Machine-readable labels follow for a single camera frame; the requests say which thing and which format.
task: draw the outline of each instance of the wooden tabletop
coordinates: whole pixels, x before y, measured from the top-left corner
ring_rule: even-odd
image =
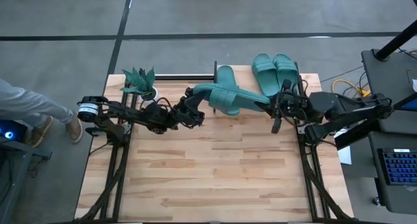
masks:
[[[232,67],[240,88],[260,93],[250,66]],[[317,74],[302,77],[309,83],[308,93],[321,91]],[[196,83],[157,81],[155,87],[176,104],[186,87]],[[123,84],[123,75],[110,75],[104,95],[121,101]],[[283,120],[274,135],[266,113],[241,109],[239,116],[230,117],[213,113],[207,102],[199,110],[205,120],[193,130],[179,126],[178,131],[156,135],[135,124],[119,221],[311,221],[293,126]],[[91,150],[105,142],[105,137],[97,137]],[[352,216],[336,148],[320,145],[317,150],[327,190]],[[90,156],[76,217],[85,214],[104,189],[110,152],[108,146]],[[315,197],[321,213],[317,190]]]

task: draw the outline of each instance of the green plant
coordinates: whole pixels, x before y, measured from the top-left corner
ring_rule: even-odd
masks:
[[[137,71],[134,67],[132,72],[122,70],[126,76],[126,82],[131,84],[132,87],[122,88],[121,91],[127,93],[138,93],[142,97],[151,97],[153,95],[153,85],[155,82],[155,72],[154,68],[149,70],[146,74],[145,70],[140,68]]]

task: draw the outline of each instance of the gray floor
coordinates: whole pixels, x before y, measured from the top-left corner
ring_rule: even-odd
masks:
[[[116,35],[126,0],[0,0],[0,36]],[[326,33],[401,31],[415,20],[412,0],[133,0],[126,35],[175,33]],[[115,73],[154,66],[159,74],[210,73],[220,64],[250,64],[259,53],[286,53],[301,72],[322,80],[362,65],[360,52],[391,37],[124,41]],[[76,108],[102,94],[115,42],[0,42],[0,77]],[[413,39],[404,49],[417,48]],[[363,68],[341,76],[354,83]],[[336,78],[323,83],[325,91]],[[346,86],[338,85],[337,92]],[[55,122],[41,147],[53,150],[36,178],[28,176],[15,223],[72,219],[91,138],[71,145]],[[346,173],[355,217],[415,223],[415,216],[376,207],[369,178]]]

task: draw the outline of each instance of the plant pot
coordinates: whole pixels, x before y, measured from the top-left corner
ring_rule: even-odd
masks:
[[[142,95],[139,95],[139,102],[140,103],[144,103],[144,104],[150,104],[153,102],[153,100],[157,101],[159,99],[159,93],[158,93],[158,89],[155,87],[153,88],[153,92],[152,92],[152,97],[149,98],[143,98]]]

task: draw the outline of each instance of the brown shoe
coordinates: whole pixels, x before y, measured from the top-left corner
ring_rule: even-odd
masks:
[[[34,127],[31,132],[31,138],[29,139],[28,144],[32,147],[37,147],[44,140],[45,133],[49,130],[52,125],[53,118],[48,116],[46,118],[45,125],[43,127]]]
[[[81,140],[81,136],[83,136],[83,126],[76,114],[72,116],[71,122],[66,124],[65,127],[70,133],[71,141],[73,143],[78,143]]]

